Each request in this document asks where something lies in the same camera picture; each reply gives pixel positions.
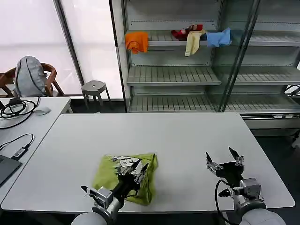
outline yellow towel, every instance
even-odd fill
[[[127,49],[131,49],[133,54],[146,53],[148,51],[148,33],[132,32],[126,34],[125,45]]]
[[[194,55],[199,49],[200,37],[205,34],[205,30],[191,31],[187,36],[187,47],[185,56]]]

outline red cloth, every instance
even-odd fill
[[[198,25],[189,26],[182,30],[172,30],[171,33],[175,38],[182,41],[182,40],[187,40],[190,31],[196,31],[196,30],[201,31],[202,29],[203,29],[203,25],[198,24]]]

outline electrical wire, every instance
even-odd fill
[[[33,139],[34,139],[34,135],[33,135],[32,133],[27,133],[27,134],[21,135],[21,136],[15,138],[15,139],[13,139],[12,141],[9,141],[9,142],[6,142],[6,143],[0,145],[0,151],[5,147],[5,145],[8,145],[8,144],[10,144],[10,143],[12,143],[12,142],[14,142],[14,141],[16,141],[16,140],[18,140],[18,139],[24,137],[24,136],[27,136],[27,135],[31,135],[31,140],[30,140],[30,142],[24,146],[24,148],[28,148],[28,147],[32,144]]]
[[[12,118],[15,118],[17,116],[25,116],[25,115],[27,115],[27,116],[25,117],[25,119],[23,119],[22,121],[14,124],[14,125],[11,125],[11,126],[8,126],[8,127],[0,127],[0,130],[13,128],[13,127],[16,127],[16,126],[20,125],[21,123],[24,123],[33,114],[33,111],[36,109],[36,107],[38,107],[40,100],[41,100],[41,97],[37,98],[37,103],[35,103],[33,101],[30,101],[30,100],[19,100],[18,104],[16,104],[16,105],[21,105],[22,108],[20,110],[17,110],[17,111],[13,110],[13,108],[16,105],[10,105],[10,103],[5,105],[5,107],[0,110],[0,118],[12,119]],[[28,102],[30,104],[33,104],[33,108],[30,109],[28,112],[23,112],[27,108],[27,103],[26,102]]]
[[[228,219],[226,219],[223,214],[221,213],[220,211],[220,208],[219,208],[219,203],[218,203],[218,187],[220,185],[220,183],[223,182],[224,184],[228,185],[228,186],[231,186],[229,183],[227,183],[226,181],[224,180],[219,180],[216,184],[216,189],[215,189],[215,203],[216,203],[216,208],[217,208],[217,213],[218,215],[227,223],[231,224],[231,225],[239,225],[239,224],[236,224],[236,223],[233,223],[233,222],[230,222]]]

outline wooden chair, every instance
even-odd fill
[[[58,85],[58,83],[55,80],[55,77],[57,75],[56,69],[51,66],[50,64],[42,63],[42,67],[44,71],[50,72],[50,75],[47,78],[46,84],[45,84],[45,91],[48,96],[53,97],[53,87],[56,88],[58,91],[58,96],[64,96],[64,92]],[[14,84],[14,77],[15,77],[15,68],[10,69],[9,71],[0,74],[0,88],[2,88],[6,93],[8,97],[13,97],[12,92],[10,89],[6,86],[7,84]]]

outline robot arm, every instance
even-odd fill
[[[285,225],[283,219],[276,213],[266,210],[264,199],[261,195],[261,185],[255,178],[244,179],[242,173],[244,172],[244,157],[239,156],[238,153],[229,147],[235,161],[217,164],[212,161],[208,153],[206,153],[207,168],[220,178],[216,185],[215,200],[218,214],[226,222],[231,223],[225,219],[218,207],[218,186],[220,182],[227,184],[230,188],[221,191],[219,197],[231,197],[234,202],[235,212],[242,217],[240,225]]]
[[[138,175],[132,172],[139,165],[140,160],[131,166],[123,167],[118,174],[119,183],[113,190],[101,187],[99,190],[81,186],[94,199],[93,212],[83,213],[75,218],[72,225],[112,225],[115,223],[119,210],[124,206],[125,198],[131,190],[137,195],[140,184],[146,175],[146,164]]]
[[[285,225],[285,222],[275,212],[266,209],[255,209],[245,213],[240,225]]]
[[[242,217],[240,225],[286,225],[283,219],[276,213],[266,210],[264,199],[261,196],[261,185],[255,178],[244,179],[242,173],[244,171],[243,156],[229,147],[229,151],[234,157],[235,161],[217,164],[212,161],[208,153],[207,168],[220,178],[216,185],[216,207],[219,215],[222,213],[218,207],[218,185],[224,182],[229,188],[221,191],[218,196],[231,197],[234,202],[234,209],[238,215]],[[82,189],[95,200],[93,212],[83,213],[75,218],[71,225],[112,225],[116,221],[118,211],[124,205],[124,199],[128,197],[131,190],[136,193],[140,188],[140,183],[145,177],[148,165],[145,165],[138,175],[133,175],[139,161],[133,163],[129,167],[124,167],[118,174],[119,183],[111,191],[104,187],[99,190],[90,189],[87,186],[82,186]]]

